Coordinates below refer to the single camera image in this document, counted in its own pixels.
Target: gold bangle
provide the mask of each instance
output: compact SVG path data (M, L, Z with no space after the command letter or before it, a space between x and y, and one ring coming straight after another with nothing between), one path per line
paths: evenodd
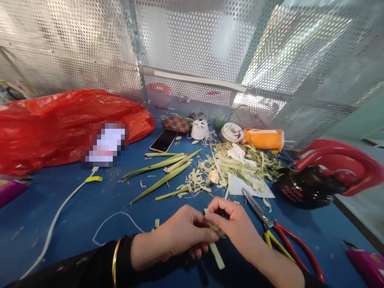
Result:
M116 244L115 253L113 254L113 260L112 260L112 280L113 280L114 288L116 288L116 258L117 258L117 251L119 250L121 239L122 237L118 240Z

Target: roll of tape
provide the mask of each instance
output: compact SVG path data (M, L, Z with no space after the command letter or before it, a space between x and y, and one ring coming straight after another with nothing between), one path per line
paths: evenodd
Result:
M220 140L238 143L244 138L242 128L234 123L226 123L220 131Z

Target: yellow pliers handle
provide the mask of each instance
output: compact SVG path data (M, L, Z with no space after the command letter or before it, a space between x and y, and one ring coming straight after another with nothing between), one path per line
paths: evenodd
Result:
M269 246L269 248L272 249L272 243L271 243L271 239L272 241L275 243L275 245L279 248L279 250L282 252L282 254L284 254L285 256L287 256L292 262L296 263L296 261L292 258L292 256L288 253L287 250L285 250L285 248L280 244L280 242L278 242L278 240L275 238L275 236L273 236L273 234L270 232L270 230L268 230L267 232L264 233L264 236L265 236L265 242L267 243L267 245Z

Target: black sleeve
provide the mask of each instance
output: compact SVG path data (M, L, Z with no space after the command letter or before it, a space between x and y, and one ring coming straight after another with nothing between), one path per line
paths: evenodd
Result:
M135 235L132 235L121 240L116 259L118 283L134 279L135 271L132 269L130 259L134 237ZM113 288L112 260L116 243L117 241L111 241L100 248L49 265L18 282L7 285L6 288ZM126 283L118 287L127 287Z
M304 275L305 288L326 288L326 284L316 278L316 276L309 274L305 269L300 268Z

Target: left hand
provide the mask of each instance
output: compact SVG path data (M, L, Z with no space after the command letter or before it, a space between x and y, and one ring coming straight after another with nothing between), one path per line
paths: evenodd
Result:
M200 259L202 251L208 252L208 243L219 240L208 226L201 212L184 205L156 230L135 236L130 251L133 269L142 271L188 249L192 258Z
M155 230L165 243L166 253L163 260L188 249L193 259L200 259L202 251L208 252L208 244L219 240L217 233L208 227L208 222L201 212L184 205Z

